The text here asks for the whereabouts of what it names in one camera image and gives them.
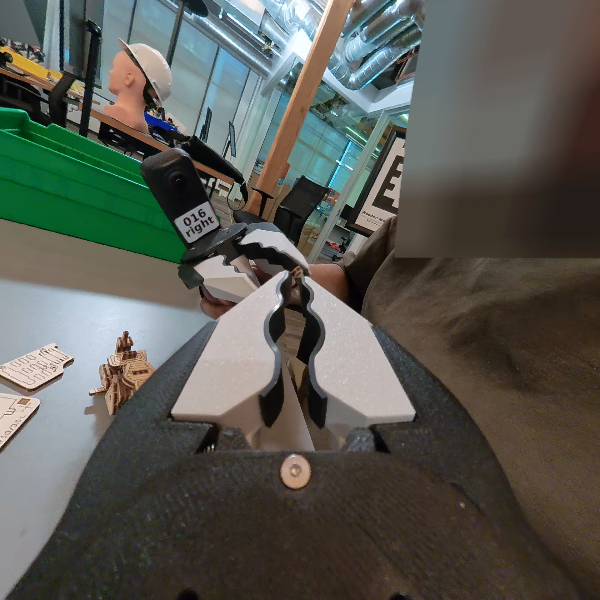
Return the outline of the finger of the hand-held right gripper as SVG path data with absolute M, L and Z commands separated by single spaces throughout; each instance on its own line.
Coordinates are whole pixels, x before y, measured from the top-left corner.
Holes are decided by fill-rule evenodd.
M 285 234 L 271 224 L 269 227 L 247 226 L 244 235 L 237 239 L 236 246 L 268 279 L 290 272 L 296 266 L 302 266 L 303 275 L 310 276 L 310 267 L 304 256 Z
M 239 303 L 260 287 L 249 259 L 240 254 L 228 259 L 225 254 L 192 259 L 192 273 L 199 288 L 215 299 Z

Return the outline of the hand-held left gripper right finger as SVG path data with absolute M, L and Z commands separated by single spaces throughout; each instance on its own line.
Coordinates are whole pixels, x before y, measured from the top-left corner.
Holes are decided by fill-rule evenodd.
M 310 277 L 299 282 L 307 403 L 319 428 L 411 422 L 416 410 L 370 322 Z

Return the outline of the assembled wooden puzzle model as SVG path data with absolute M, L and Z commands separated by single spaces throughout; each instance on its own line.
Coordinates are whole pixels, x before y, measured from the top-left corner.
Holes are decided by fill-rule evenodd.
M 133 350 L 134 342 L 128 331 L 117 338 L 115 352 L 106 364 L 99 366 L 101 386 L 88 392 L 90 396 L 103 394 L 110 416 L 130 400 L 136 391 L 154 374 L 146 350 Z

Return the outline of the person's right forearm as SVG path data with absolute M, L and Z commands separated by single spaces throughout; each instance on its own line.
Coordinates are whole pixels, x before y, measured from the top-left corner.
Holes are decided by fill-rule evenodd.
M 310 277 L 341 302 L 350 306 L 351 294 L 348 276 L 338 262 L 310 265 Z

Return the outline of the grey desk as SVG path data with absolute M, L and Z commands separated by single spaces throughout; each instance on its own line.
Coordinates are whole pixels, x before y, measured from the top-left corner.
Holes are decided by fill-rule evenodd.
M 1 392 L 40 400 L 1 450 L 1 599 L 60 520 L 111 423 L 99 365 L 128 331 L 161 366 L 208 318 L 175 264 L 47 230 L 1 221 L 1 363 L 56 343 L 74 356 L 35 392 L 1 379 Z

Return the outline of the wooden workbench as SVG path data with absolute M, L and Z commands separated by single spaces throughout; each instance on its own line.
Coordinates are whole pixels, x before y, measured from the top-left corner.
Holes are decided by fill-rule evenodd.
M 10 70 L 10 69 L 7 70 L 6 68 L 3 68 L 3 67 L 1 68 L 1 74 L 8 76 L 12 79 L 20 80 L 20 81 L 23 81 L 30 85 L 39 87 L 47 92 L 52 91 L 55 87 L 55 84 L 50 82 L 47 79 L 39 79 L 35 76 L 31 76 L 28 74 L 20 74 L 14 70 Z M 116 119 L 111 118 L 110 116 L 107 116 L 101 112 L 98 112 L 97 110 L 92 109 L 91 116 L 94 119 L 96 119 L 97 121 L 108 124 L 112 128 L 114 128 L 118 131 L 121 131 L 132 138 L 138 139 L 142 143 L 144 143 L 148 146 L 152 146 L 152 147 L 158 149 L 159 151 L 165 151 L 168 148 L 168 146 L 165 143 L 162 143 L 161 141 L 154 139 L 153 137 L 151 137 L 147 134 L 143 134 L 142 132 L 133 129 L 133 128 L 117 121 Z M 206 173 L 206 175 L 213 177 L 215 179 L 224 181 L 230 185 L 234 184 L 234 180 L 232 177 L 222 174 L 222 173 L 216 171 L 215 169 L 213 169 L 209 166 L 206 166 L 198 161 L 193 160 L 192 162 L 193 162 L 194 166 L 196 167 L 196 169 L 198 169 L 199 171 L 201 171 L 203 173 Z

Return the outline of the black office chair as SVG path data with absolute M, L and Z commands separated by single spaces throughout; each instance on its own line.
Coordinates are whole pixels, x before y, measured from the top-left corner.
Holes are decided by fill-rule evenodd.
M 330 187 L 321 186 L 301 176 L 275 209 L 272 218 L 238 209 L 233 212 L 233 221 L 248 225 L 273 223 L 297 246 L 309 216 L 319 203 L 329 196 L 331 190 Z

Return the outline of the mannequin head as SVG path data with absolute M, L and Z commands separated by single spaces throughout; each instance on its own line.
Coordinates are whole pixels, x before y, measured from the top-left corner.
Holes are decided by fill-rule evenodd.
M 109 92 L 116 96 L 116 100 L 106 105 L 103 113 L 136 131 L 148 134 L 145 112 L 147 108 L 156 107 L 154 91 L 143 71 L 124 50 L 113 59 L 109 71 Z

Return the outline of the white hard hat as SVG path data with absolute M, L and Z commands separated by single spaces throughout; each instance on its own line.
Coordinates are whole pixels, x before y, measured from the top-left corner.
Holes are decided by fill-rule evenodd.
M 172 72 L 166 59 L 158 50 L 147 44 L 127 44 L 120 38 L 118 41 L 121 49 L 128 53 L 145 75 L 154 93 L 154 104 L 160 108 L 169 98 L 173 85 Z

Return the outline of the wooden pillar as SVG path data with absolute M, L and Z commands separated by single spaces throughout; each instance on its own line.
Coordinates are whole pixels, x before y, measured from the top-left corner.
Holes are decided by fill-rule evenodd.
M 259 190 L 272 196 L 301 131 L 305 117 L 329 64 L 353 1 L 329 1 L 320 20 L 310 51 L 257 180 Z

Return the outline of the black monitor on stand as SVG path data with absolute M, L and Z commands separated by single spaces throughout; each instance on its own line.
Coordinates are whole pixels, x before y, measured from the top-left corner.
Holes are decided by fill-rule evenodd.
M 104 1 L 59 1 L 59 65 L 84 83 L 79 134 L 88 136 L 94 88 L 101 86 Z

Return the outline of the small wooden sheet fragment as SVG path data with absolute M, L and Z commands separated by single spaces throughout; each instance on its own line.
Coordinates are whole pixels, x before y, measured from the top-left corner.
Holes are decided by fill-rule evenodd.
M 34 391 L 61 377 L 74 356 L 47 344 L 1 365 L 1 377 L 28 391 Z

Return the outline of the silver ventilation ducts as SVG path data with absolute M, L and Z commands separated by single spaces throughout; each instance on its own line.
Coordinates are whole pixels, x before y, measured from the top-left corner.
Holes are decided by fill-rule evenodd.
M 312 1 L 262 1 L 286 33 L 313 42 L 322 14 Z M 335 39 L 327 70 L 349 91 L 371 84 L 422 39 L 427 1 L 354 1 Z

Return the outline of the wooden parts sheet with wheels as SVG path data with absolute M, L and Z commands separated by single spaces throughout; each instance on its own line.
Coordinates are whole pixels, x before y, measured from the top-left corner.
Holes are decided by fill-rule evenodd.
M 1 393 L 1 449 L 40 407 L 34 397 Z

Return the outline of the wall poster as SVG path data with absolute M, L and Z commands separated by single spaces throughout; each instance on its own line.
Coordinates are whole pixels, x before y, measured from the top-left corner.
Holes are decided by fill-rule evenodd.
M 406 152 L 404 127 L 393 125 L 370 175 L 350 213 L 346 227 L 366 237 L 398 213 Z

